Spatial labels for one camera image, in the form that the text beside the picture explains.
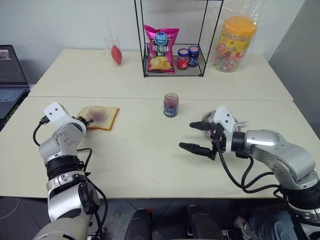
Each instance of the laptop screen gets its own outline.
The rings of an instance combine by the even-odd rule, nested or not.
[[[0,86],[27,85],[14,47],[0,45]]]

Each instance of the red balloon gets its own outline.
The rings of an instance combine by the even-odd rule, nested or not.
[[[118,64],[121,65],[122,62],[122,54],[119,48],[117,48],[116,45],[112,46],[111,49],[111,56],[113,58],[113,60]]]

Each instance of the plastic container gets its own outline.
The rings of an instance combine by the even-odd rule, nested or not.
[[[224,21],[213,59],[215,69],[234,72],[239,64],[245,64],[244,57],[257,26],[250,17],[234,16]]]
[[[189,64],[189,50],[186,48],[181,48],[178,51],[178,60],[176,66],[178,69],[187,69]]]
[[[198,65],[200,49],[197,46],[189,47],[189,67],[196,67]]]
[[[169,118],[178,114],[179,98],[175,93],[167,93],[163,100],[163,113]]]
[[[104,42],[106,60],[114,63],[114,66],[120,66],[123,63],[123,59],[120,51],[119,37],[117,35],[108,35],[104,38]]]

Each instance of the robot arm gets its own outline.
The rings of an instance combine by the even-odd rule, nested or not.
[[[181,142],[179,146],[212,160],[215,159],[217,151],[222,150],[228,153],[236,152],[237,157],[252,156],[267,165],[279,182],[279,190],[289,210],[308,236],[300,239],[310,239],[309,236],[320,230],[320,182],[314,170],[315,161],[312,156],[304,148],[287,142],[278,132],[236,132],[234,124],[235,120],[229,111],[221,106],[208,122],[190,124],[192,128],[212,131],[212,150],[192,143]],[[246,189],[239,183],[237,186]]]
[[[57,127],[52,137],[39,146],[48,176],[48,213],[52,222],[33,239],[86,240],[100,200],[95,186],[87,179],[84,163],[78,159],[77,146],[86,134],[86,125],[92,121],[70,117],[57,102],[44,113],[46,122]]]

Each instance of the potato chip bag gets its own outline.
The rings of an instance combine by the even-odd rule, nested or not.
[[[148,72],[161,71],[174,74],[172,47],[176,41],[179,28],[154,29],[144,25],[149,42]]]

